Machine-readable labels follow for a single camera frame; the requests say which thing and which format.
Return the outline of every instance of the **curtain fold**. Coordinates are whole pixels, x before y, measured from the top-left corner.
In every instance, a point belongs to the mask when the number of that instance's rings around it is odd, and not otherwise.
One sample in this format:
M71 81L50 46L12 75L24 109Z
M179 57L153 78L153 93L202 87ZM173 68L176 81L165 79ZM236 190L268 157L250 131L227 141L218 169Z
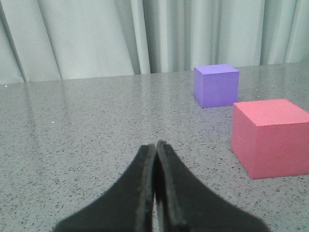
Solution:
M37 1L2 0L1 6L24 80L60 79Z
M1 0L0 84L309 60L307 0Z

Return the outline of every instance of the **cube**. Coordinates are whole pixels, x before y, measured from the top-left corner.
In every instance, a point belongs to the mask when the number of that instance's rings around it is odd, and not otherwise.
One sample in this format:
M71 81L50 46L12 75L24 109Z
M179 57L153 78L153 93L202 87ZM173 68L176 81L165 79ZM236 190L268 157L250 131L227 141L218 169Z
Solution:
M309 113L287 99L237 102L231 146L251 179L309 174Z
M202 108L238 101L239 71L227 64L194 67L194 97Z

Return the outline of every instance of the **pink cube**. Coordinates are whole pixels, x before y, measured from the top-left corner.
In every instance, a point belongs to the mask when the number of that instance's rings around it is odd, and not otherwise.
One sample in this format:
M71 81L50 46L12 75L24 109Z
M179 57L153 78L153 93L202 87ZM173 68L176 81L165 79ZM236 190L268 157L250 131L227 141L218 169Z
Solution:
M309 113L286 99L237 102L231 145L251 179L309 174Z

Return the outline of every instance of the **gray countertop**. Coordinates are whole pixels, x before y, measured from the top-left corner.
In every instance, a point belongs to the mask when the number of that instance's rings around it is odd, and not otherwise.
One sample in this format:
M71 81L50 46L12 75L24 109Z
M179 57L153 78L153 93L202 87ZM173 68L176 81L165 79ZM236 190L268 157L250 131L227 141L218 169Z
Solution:
M309 111L309 63L241 67L239 101ZM170 143L210 189L273 232L309 231L309 175L251 180L230 148L232 106L202 109L193 72L0 85L0 231L49 232Z

